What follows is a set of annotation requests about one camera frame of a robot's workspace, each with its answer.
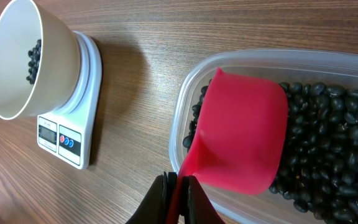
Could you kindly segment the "pink plastic measuring scoop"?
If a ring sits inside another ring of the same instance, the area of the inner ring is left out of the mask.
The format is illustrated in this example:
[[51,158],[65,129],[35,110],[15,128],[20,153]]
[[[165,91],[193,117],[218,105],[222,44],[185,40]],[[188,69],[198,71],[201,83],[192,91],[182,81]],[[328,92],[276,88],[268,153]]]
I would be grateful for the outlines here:
[[185,181],[199,198],[206,195],[201,184],[245,195],[267,190],[279,167],[287,118],[287,97],[278,83],[217,68],[178,173],[167,223],[178,221]]

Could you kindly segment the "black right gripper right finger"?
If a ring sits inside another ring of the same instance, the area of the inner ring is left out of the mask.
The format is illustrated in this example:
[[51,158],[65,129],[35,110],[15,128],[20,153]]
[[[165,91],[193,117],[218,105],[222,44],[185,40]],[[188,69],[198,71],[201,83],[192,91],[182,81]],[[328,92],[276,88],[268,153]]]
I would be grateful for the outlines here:
[[195,176],[183,178],[180,193],[180,215],[185,224],[225,224]]

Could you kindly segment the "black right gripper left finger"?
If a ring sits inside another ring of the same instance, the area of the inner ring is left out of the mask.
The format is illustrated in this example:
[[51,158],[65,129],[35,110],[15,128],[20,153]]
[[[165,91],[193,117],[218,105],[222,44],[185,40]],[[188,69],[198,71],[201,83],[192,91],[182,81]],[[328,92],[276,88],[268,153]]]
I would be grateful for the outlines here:
[[126,224],[165,224],[176,184],[175,172],[158,175]]

